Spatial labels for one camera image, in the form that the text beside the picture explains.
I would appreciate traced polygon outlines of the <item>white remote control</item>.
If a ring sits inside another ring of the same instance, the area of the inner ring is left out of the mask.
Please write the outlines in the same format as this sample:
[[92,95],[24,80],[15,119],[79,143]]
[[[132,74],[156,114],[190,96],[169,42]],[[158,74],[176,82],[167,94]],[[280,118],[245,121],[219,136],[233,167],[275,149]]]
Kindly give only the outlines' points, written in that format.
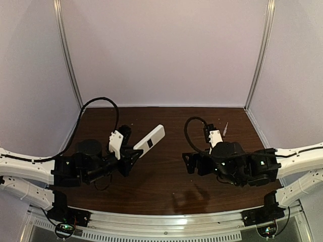
[[142,150],[139,158],[142,158],[148,151],[150,151],[159,141],[165,137],[164,126],[159,124],[152,131],[150,131],[143,139],[134,145],[134,150]]

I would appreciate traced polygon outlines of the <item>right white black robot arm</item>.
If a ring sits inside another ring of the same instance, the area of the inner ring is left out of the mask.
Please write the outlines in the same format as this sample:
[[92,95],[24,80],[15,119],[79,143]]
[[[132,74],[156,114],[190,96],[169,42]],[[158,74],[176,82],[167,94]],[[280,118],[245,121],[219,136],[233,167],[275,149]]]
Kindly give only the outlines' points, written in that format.
[[265,195],[264,206],[242,211],[246,225],[284,217],[286,208],[322,184],[322,143],[245,152],[237,142],[218,142],[205,151],[183,153],[182,157],[189,174],[215,174],[219,182],[237,187],[263,186],[294,173],[306,173]]

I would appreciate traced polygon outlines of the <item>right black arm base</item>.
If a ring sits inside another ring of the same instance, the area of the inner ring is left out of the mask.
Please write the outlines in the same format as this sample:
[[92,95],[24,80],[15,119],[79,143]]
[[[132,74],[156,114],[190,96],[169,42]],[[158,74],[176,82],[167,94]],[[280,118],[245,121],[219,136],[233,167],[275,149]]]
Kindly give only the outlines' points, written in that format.
[[277,205],[265,205],[243,210],[241,216],[245,227],[255,225],[258,235],[268,240],[279,234],[277,220],[285,217],[285,209]]

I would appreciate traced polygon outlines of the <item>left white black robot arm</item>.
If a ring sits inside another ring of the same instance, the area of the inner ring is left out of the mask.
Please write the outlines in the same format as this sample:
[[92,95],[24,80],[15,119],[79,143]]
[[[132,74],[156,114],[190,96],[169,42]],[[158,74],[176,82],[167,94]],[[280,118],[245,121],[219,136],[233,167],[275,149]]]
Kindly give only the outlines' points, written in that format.
[[112,141],[107,146],[107,154],[103,155],[101,144],[96,140],[79,143],[77,152],[71,156],[36,158],[1,149],[1,190],[40,207],[50,218],[64,220],[72,213],[67,196],[50,190],[49,186],[74,188],[95,184],[114,171],[127,177],[148,150],[149,147],[141,143],[127,146]]

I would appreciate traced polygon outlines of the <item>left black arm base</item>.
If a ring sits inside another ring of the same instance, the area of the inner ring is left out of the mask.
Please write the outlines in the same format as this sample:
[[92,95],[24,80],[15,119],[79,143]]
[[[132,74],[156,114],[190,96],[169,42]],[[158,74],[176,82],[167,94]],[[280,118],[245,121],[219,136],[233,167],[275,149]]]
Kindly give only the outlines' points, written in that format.
[[52,208],[43,210],[47,220],[54,226],[54,233],[58,239],[66,240],[72,237],[77,228],[87,227],[91,212],[87,210],[67,207],[66,210]]

